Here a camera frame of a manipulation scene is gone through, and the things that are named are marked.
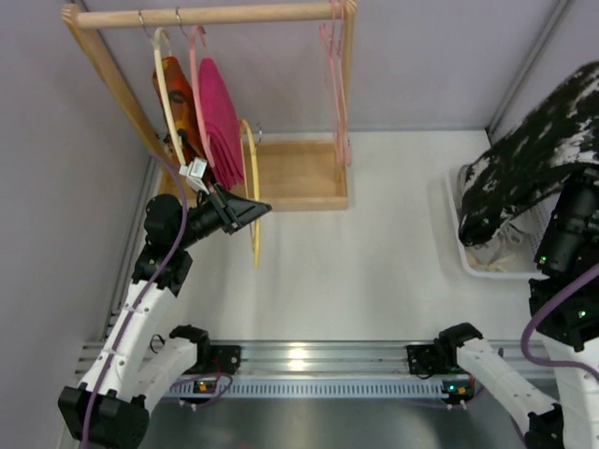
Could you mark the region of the yellow hanger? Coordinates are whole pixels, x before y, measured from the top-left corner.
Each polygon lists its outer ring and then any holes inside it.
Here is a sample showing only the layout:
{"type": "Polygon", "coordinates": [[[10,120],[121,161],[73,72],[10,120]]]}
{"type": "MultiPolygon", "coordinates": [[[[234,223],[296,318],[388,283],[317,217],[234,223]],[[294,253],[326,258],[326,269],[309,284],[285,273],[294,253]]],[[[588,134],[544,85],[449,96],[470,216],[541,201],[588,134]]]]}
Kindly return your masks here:
{"type": "MultiPolygon", "coordinates": [[[[257,145],[249,123],[240,119],[240,142],[243,155],[244,193],[248,199],[260,199],[260,180],[257,159],[257,145]]],[[[254,268],[260,267],[261,261],[261,220],[250,224],[250,238],[254,255],[254,268]]]]}

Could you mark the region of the black white patterned trousers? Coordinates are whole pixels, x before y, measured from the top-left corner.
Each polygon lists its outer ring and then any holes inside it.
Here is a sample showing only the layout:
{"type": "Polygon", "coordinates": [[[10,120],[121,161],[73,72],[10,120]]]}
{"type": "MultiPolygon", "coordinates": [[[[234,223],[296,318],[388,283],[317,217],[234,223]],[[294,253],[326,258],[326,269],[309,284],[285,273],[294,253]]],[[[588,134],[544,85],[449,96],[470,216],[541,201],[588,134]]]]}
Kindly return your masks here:
{"type": "Polygon", "coordinates": [[[572,173],[598,164],[598,63],[559,84],[522,122],[463,167],[459,239],[484,244],[555,193],[572,173]]]}

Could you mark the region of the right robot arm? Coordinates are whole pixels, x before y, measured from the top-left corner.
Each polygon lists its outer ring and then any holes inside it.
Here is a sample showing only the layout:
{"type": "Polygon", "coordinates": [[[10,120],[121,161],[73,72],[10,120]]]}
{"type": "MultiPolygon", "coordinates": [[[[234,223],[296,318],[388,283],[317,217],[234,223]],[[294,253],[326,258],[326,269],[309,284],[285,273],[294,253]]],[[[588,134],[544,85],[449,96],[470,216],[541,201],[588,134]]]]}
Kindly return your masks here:
{"type": "Polygon", "coordinates": [[[598,445],[598,172],[565,181],[534,262],[543,277],[529,281],[531,320],[520,350],[551,368],[558,398],[514,370],[470,323],[441,331],[430,344],[406,348],[412,375],[427,380],[467,374],[509,413],[528,448],[598,445]]]}

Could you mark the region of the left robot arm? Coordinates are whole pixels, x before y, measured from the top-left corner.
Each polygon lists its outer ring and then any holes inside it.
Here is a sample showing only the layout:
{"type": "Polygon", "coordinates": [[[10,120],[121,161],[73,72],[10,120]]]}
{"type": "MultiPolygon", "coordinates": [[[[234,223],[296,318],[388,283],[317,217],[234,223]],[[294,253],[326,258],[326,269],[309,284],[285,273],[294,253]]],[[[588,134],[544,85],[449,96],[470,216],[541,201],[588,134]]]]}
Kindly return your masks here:
{"type": "Polygon", "coordinates": [[[175,327],[158,354],[146,357],[192,267],[188,248],[217,231],[234,234],[271,210],[268,203],[220,185],[192,208],[170,194],[147,203],[145,244],[114,328],[79,383],[65,387],[58,398],[74,440],[83,447],[140,446],[162,397],[184,373],[211,360],[208,332],[190,325],[175,327]]]}

